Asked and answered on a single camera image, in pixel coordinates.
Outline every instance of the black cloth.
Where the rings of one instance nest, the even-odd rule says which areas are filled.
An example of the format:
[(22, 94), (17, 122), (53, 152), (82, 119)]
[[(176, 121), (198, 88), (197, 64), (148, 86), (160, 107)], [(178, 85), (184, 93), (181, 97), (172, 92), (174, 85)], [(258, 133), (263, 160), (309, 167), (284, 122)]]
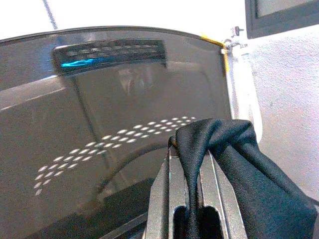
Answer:
[(189, 190), (187, 239), (200, 238), (196, 188), (208, 149), (234, 188), (249, 239), (312, 238), (317, 217), (315, 207), (260, 152), (249, 121), (200, 120), (180, 128), (175, 140)]

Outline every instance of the white dot pattern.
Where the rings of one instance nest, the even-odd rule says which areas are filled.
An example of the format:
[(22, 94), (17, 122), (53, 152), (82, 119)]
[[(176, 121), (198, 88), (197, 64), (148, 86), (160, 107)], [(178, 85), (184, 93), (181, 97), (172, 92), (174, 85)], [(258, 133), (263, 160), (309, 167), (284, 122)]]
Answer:
[(133, 126), (131, 130), (121, 129), (114, 135), (108, 134), (102, 137), (100, 142), (90, 142), (86, 144), (82, 149), (73, 149), (69, 152), (69, 155), (59, 156), (53, 159), (52, 165), (45, 165), (38, 169), (39, 174), (35, 177), (35, 181), (37, 181), (37, 183), (34, 185), (34, 189), (36, 189), (35, 195), (40, 195), (43, 186), (47, 185), (53, 177), (60, 176), (64, 172), (63, 170), (71, 170), (77, 167), (79, 164), (88, 161), (94, 155), (100, 155), (107, 152), (108, 149), (106, 148), (116, 149), (121, 147), (122, 143), (134, 143), (138, 139), (150, 137), (151, 135), (147, 133), (152, 133), (153, 136), (157, 137), (157, 135), (159, 134), (177, 130), (179, 129), (179, 127), (185, 126), (195, 119), (195, 117), (182, 116), (180, 118), (171, 118), (171, 121), (162, 119), (158, 122), (148, 122), (145, 125), (138, 124)]

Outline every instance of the yellow edge trim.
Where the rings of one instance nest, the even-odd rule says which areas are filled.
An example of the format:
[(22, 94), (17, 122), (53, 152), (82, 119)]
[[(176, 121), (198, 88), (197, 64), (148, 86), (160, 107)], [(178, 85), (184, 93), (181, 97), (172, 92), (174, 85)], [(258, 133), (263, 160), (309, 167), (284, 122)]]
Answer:
[(220, 47), (222, 47), (224, 49), (224, 64), (225, 64), (225, 71), (226, 71), (226, 74), (228, 73), (229, 71), (229, 67), (228, 67), (228, 56), (227, 56), (227, 48), (226, 48), (226, 45), (222, 42), (219, 42), (219, 41), (216, 41), (216, 40), (213, 40), (213, 39), (210, 39), (208, 38), (207, 36), (203, 35), (201, 36), (201, 38), (207, 42), (210, 42), (210, 43), (213, 43), (215, 45), (218, 45)]

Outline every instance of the black fabric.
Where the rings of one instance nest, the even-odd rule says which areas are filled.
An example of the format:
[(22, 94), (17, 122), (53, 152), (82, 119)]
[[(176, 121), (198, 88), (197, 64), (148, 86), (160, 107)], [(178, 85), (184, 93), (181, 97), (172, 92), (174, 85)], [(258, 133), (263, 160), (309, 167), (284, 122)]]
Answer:
[(200, 238), (196, 188), (208, 149), (234, 188), (249, 239), (312, 238), (316, 209), (260, 152), (249, 121), (200, 120), (180, 128), (175, 140), (189, 189), (187, 239)]

